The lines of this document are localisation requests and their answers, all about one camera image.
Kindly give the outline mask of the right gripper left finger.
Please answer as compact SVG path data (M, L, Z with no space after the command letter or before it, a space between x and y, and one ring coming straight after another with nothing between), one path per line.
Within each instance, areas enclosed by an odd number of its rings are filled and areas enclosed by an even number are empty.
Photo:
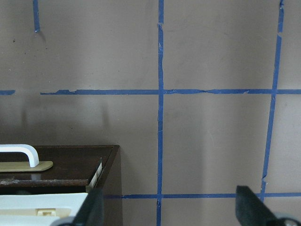
M92 189L72 221L73 226L103 226L104 202L100 188Z

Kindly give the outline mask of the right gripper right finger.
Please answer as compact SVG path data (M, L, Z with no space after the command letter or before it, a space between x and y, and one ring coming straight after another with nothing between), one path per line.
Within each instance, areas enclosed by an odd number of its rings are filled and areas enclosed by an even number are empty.
M241 226L271 226L277 217L248 186L237 186L235 214Z

